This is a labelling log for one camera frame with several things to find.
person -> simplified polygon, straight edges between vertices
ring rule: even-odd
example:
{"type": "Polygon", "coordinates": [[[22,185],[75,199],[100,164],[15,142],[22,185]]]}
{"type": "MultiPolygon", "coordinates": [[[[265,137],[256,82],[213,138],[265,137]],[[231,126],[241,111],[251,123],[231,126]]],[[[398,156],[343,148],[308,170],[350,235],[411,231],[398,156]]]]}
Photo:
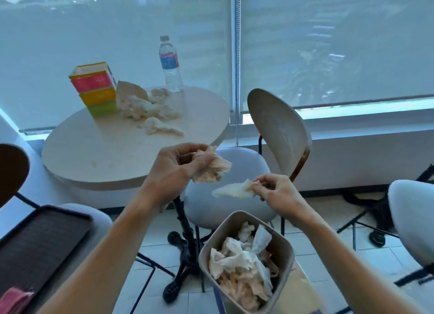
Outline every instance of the person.
{"type": "MultiPolygon", "coordinates": [[[[194,174],[212,162],[192,160],[205,144],[184,143],[160,150],[151,171],[105,238],[38,311],[38,314],[111,314],[151,220],[175,199],[194,174]]],[[[312,242],[354,313],[419,314],[423,310],[339,239],[287,176],[266,174],[253,191],[312,242]]]]}

water bottle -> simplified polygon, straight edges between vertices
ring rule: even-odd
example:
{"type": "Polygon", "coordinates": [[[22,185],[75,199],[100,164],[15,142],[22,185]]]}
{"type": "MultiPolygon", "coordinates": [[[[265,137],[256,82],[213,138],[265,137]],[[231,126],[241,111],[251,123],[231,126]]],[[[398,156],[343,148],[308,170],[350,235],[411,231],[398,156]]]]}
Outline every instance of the water bottle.
{"type": "Polygon", "coordinates": [[[160,54],[161,67],[166,76],[166,87],[171,92],[181,91],[182,84],[181,73],[179,71],[178,55],[175,47],[169,42],[168,35],[160,36],[160,54]]]}

baseboard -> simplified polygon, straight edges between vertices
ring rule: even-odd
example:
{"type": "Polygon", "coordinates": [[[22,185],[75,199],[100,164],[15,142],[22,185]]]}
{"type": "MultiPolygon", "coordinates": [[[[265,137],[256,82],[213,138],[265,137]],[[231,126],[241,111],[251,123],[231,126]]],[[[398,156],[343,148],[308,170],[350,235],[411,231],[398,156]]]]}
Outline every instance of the baseboard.
{"type": "MultiPolygon", "coordinates": [[[[346,188],[334,188],[328,190],[313,190],[313,191],[301,191],[300,194],[304,198],[315,198],[321,196],[335,196],[341,195],[343,191],[352,193],[375,193],[375,192],[385,192],[389,188],[389,184],[384,185],[368,185],[368,186],[355,186],[346,188]]],[[[173,203],[170,203],[166,210],[175,209],[173,203]]],[[[113,208],[102,208],[100,209],[103,213],[107,215],[120,215],[124,207],[113,207],[113,208]]]]}

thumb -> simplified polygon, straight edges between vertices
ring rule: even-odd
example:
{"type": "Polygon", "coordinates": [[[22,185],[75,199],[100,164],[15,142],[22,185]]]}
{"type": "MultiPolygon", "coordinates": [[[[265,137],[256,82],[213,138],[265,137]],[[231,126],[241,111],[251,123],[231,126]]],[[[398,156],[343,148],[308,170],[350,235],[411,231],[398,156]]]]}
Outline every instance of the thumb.
{"type": "Polygon", "coordinates": [[[214,160],[214,155],[205,154],[195,158],[190,163],[184,164],[183,168],[187,172],[188,176],[192,178],[195,174],[200,172],[201,170],[209,167],[211,162],[214,160]]]}
{"type": "Polygon", "coordinates": [[[259,182],[254,182],[252,185],[252,190],[255,192],[256,195],[259,195],[261,198],[267,200],[268,193],[270,190],[264,186],[261,185],[259,182]]]}

blue and red label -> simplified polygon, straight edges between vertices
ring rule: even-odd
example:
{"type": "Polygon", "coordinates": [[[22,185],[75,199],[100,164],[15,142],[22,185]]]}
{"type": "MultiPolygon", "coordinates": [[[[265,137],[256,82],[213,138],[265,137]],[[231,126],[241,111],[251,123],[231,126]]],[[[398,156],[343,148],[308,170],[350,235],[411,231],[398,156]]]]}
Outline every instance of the blue and red label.
{"type": "Polygon", "coordinates": [[[163,70],[172,70],[179,67],[178,55],[174,52],[160,54],[160,61],[163,70]]]}

